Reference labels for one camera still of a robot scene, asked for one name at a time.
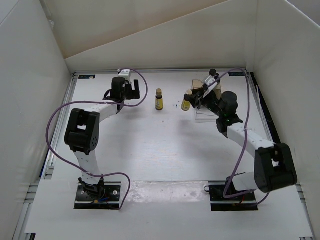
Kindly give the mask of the tall clear chili bottle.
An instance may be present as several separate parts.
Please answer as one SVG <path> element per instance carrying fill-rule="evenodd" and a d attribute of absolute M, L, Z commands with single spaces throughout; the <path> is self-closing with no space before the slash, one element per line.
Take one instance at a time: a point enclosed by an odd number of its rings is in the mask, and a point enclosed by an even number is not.
<path fill-rule="evenodd" d="M 212 76 L 213 78 L 216 76 L 216 74 L 217 74 L 217 71 L 215 69 L 212 68 L 209 70 L 209 75 Z"/>

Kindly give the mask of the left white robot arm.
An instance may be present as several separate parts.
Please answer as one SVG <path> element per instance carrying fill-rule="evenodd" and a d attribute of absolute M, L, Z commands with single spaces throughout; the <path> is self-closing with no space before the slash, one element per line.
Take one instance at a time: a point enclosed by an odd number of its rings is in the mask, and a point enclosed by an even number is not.
<path fill-rule="evenodd" d="M 128 77 L 117 76 L 111 81 L 111 90 L 104 96 L 104 99 L 111 103 L 71 110 L 64 142 L 76 156 L 82 171 L 79 181 L 89 185 L 87 194 L 93 200 L 100 200 L 105 194 L 105 188 L 100 184 L 104 177 L 98 167 L 95 153 L 99 142 L 100 123 L 118 114 L 126 100 L 138 100 L 140 97 L 137 79 L 130 82 Z"/>

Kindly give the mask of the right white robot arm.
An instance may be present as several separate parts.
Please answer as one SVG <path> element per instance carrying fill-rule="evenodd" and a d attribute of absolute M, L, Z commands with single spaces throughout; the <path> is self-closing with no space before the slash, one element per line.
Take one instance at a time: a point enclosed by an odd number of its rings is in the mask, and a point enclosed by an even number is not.
<path fill-rule="evenodd" d="M 213 91 L 206 93 L 202 87 L 188 90 L 184 100 L 194 109 L 204 107 L 214 113 L 218 131 L 242 147 L 239 158 L 249 153 L 254 159 L 252 172 L 238 173 L 233 170 L 226 179 L 223 198 L 236 200 L 256 190 L 267 194 L 297 184 L 298 176 L 290 147 L 264 139 L 250 130 L 248 121 L 242 121 L 237 115 L 238 97 L 234 92 L 226 91 L 217 98 Z"/>

